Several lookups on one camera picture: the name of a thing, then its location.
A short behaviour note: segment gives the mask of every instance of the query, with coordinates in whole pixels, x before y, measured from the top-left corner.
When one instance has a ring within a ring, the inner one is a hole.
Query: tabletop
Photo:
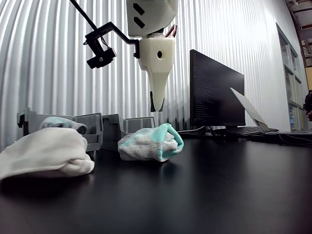
[[[165,163],[0,182],[1,234],[311,234],[312,149],[186,139]]]

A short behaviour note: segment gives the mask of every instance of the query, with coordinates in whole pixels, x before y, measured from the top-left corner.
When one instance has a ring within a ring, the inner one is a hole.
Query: red wire
[[[172,36],[175,38],[176,37],[176,32],[177,32],[177,25],[175,25],[174,32],[172,33]]]
[[[165,35],[165,37],[167,38],[173,31],[173,34],[172,36],[175,37],[176,36],[176,31],[177,31],[177,25],[174,24],[170,29],[169,31],[167,32],[167,34]]]

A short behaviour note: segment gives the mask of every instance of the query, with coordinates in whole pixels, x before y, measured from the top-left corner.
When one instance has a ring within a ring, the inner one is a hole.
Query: gray storage tray
[[[30,108],[17,114],[17,123],[23,128],[23,136],[39,130],[40,124],[48,117],[61,117],[70,119],[77,123],[83,123],[88,127],[86,134],[82,135],[88,142],[87,152],[99,150],[103,141],[103,123],[101,113],[83,116],[57,116],[57,115],[38,115]]]
[[[120,119],[118,114],[102,116],[103,143],[101,149],[118,151],[118,141],[142,128],[154,128],[154,117]]]

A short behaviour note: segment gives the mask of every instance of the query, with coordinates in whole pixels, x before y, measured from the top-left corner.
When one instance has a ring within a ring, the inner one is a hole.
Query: white wall
[[[123,0],[78,0],[97,26],[108,21],[127,34]],[[300,55],[283,0],[180,0],[175,65],[164,112],[149,112],[145,72],[133,46],[106,37],[117,52],[105,68],[90,70],[83,46],[89,25],[68,0],[0,0],[0,148],[17,138],[16,113],[102,112],[122,117],[155,116],[189,128],[189,50],[196,49],[245,75],[245,94],[270,127],[289,127],[277,22]],[[249,117],[247,125],[253,125]]]

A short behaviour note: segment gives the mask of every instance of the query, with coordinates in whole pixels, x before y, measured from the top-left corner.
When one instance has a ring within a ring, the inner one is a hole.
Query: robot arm
[[[134,44],[141,70],[147,71],[150,83],[151,112],[162,111],[165,88],[168,75],[174,63],[176,26],[163,35],[167,27],[177,14],[178,0],[127,0],[128,34],[137,39],[128,39],[112,22],[100,28],[92,23],[75,0],[70,0],[79,12],[86,18],[93,28],[93,32],[86,35],[84,45],[89,45],[95,57],[87,63],[91,69],[106,66],[116,57],[103,39],[103,35],[115,31],[127,44]],[[104,51],[98,41],[101,38],[107,46]]]

